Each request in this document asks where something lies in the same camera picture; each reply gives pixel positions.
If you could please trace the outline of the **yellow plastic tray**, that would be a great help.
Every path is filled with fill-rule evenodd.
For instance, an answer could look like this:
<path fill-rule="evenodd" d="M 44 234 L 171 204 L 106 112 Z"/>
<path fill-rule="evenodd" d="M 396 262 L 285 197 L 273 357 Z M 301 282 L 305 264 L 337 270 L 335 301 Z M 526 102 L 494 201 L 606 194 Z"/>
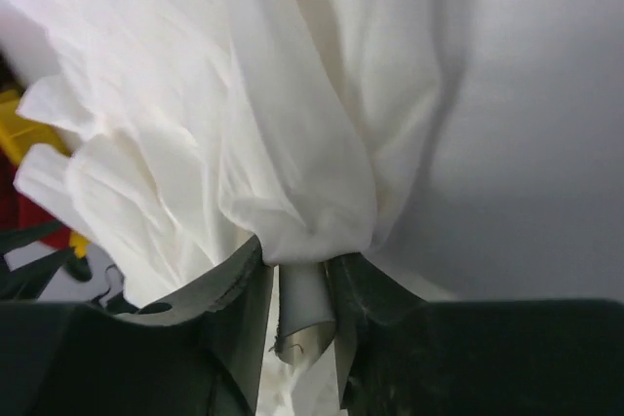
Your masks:
<path fill-rule="evenodd" d="M 1 154 L 4 153 L 16 169 L 34 144 L 48 144 L 66 155 L 64 143 L 51 127 L 17 114 L 19 104 L 17 91 L 1 93 Z"/>

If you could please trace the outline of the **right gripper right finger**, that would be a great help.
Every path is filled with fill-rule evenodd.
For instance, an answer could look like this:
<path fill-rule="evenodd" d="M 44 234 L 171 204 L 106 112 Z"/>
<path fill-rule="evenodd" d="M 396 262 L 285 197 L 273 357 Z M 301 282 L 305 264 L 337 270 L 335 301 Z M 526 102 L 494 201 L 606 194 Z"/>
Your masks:
<path fill-rule="evenodd" d="M 328 265 L 351 415 L 619 415 L 623 307 L 428 302 L 360 254 Z"/>

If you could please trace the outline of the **white pleated skirt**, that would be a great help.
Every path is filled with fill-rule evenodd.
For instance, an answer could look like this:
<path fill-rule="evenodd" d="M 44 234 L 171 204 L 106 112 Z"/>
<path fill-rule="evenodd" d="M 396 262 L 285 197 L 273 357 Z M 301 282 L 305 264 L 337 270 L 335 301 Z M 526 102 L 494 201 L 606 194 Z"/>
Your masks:
<path fill-rule="evenodd" d="M 101 247 L 144 306 L 258 237 L 269 264 L 373 253 L 421 174 L 439 0 L 4 0 L 58 72 L 16 185 Z"/>

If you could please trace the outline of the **red skirt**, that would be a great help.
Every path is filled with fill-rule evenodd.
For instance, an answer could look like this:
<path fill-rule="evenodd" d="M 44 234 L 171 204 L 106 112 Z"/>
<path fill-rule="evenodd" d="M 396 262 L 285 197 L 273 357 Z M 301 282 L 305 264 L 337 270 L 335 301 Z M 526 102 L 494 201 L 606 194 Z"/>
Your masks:
<path fill-rule="evenodd" d="M 20 194 L 14 187 L 17 169 L 1 154 L 1 229 L 24 229 L 56 221 L 44 209 Z"/>

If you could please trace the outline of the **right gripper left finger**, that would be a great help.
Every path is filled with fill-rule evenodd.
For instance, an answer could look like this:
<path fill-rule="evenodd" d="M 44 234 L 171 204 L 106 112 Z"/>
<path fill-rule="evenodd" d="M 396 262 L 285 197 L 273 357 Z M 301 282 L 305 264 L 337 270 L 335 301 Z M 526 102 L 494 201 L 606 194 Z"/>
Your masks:
<path fill-rule="evenodd" d="M 251 238 L 133 314 L 1 307 L 5 415 L 252 415 L 273 274 Z"/>

